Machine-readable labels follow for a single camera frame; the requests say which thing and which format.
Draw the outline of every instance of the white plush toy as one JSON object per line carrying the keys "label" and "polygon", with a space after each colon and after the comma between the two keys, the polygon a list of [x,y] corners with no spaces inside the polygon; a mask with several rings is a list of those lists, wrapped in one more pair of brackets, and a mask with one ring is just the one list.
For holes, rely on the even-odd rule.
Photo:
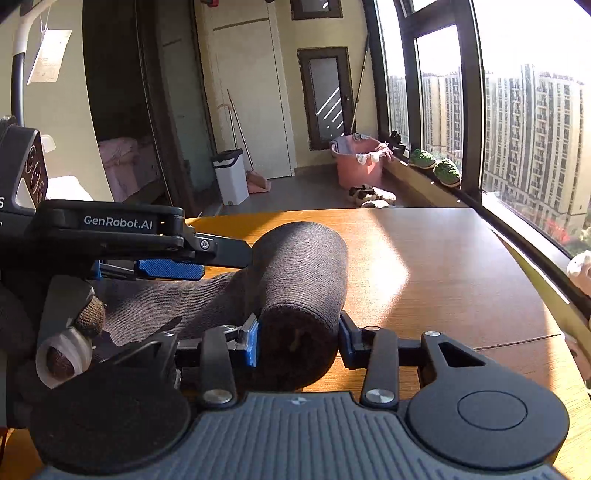
{"label": "white plush toy", "polygon": [[591,296],[591,252],[589,250],[573,257],[566,273],[583,293]]}

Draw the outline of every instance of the gray floor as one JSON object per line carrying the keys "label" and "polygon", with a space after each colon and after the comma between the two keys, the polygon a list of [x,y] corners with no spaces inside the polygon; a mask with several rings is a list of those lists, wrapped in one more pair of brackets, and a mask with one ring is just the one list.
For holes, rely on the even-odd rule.
{"label": "gray floor", "polygon": [[[397,205],[404,206],[389,174],[383,175],[382,188],[396,193]],[[347,193],[339,186],[335,165],[299,168],[295,177],[272,180],[270,192],[252,194],[240,205],[223,206],[219,212],[208,209],[204,216],[353,208]]]}

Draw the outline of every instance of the window frame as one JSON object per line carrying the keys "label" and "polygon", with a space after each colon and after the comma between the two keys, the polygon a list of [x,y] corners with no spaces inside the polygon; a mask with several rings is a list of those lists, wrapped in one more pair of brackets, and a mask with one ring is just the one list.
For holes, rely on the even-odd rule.
{"label": "window frame", "polygon": [[329,4],[327,12],[304,12],[300,0],[290,0],[292,20],[312,20],[313,18],[343,18],[340,0],[326,0]]}
{"label": "window frame", "polygon": [[304,93],[304,107],[306,109],[306,123],[310,151],[327,150],[330,140],[320,138],[320,127],[316,116],[316,102],[314,100],[314,86],[310,69],[310,60],[336,59],[339,75],[340,101],[343,109],[344,132],[354,132],[353,124],[353,86],[351,82],[351,68],[349,65],[349,50],[347,47],[301,48],[297,50],[300,64],[301,84]]}
{"label": "window frame", "polygon": [[[530,220],[514,212],[510,206],[498,201],[491,193],[482,190],[484,145],[486,141],[486,86],[478,24],[472,0],[436,0],[414,12],[411,0],[392,0],[396,7],[400,26],[402,53],[405,64],[408,108],[408,130],[411,149],[423,147],[422,81],[419,69],[416,38],[455,24],[462,59],[461,73],[464,104],[464,139],[461,189],[445,189],[460,201],[474,208],[495,230],[505,235],[520,248],[549,279],[581,311],[591,316],[591,299],[583,294],[566,275],[571,255],[565,247],[556,243],[546,232]],[[591,15],[591,8],[582,0],[575,0]],[[375,0],[364,1],[370,38],[376,102],[378,132],[381,141],[387,141],[389,118],[387,114],[387,79],[380,38],[380,26]],[[434,180],[434,188],[443,188],[435,181],[432,172],[421,174]]]}

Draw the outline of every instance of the paper tag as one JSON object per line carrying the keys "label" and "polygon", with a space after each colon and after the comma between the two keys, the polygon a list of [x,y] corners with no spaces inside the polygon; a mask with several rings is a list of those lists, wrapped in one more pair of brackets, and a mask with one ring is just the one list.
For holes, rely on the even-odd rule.
{"label": "paper tag", "polygon": [[72,30],[45,30],[27,85],[56,82]]}

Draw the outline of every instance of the sky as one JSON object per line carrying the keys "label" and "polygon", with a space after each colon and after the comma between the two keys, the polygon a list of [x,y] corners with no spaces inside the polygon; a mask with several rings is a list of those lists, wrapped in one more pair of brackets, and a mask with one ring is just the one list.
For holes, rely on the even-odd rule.
{"label": "sky", "polygon": [[[433,0],[416,0],[423,7]],[[473,0],[487,71],[518,76],[532,63],[538,71],[591,83],[591,17],[574,0]],[[377,0],[389,75],[404,75],[400,31],[392,0]],[[460,66],[453,25],[417,39],[421,71],[446,74]]]}

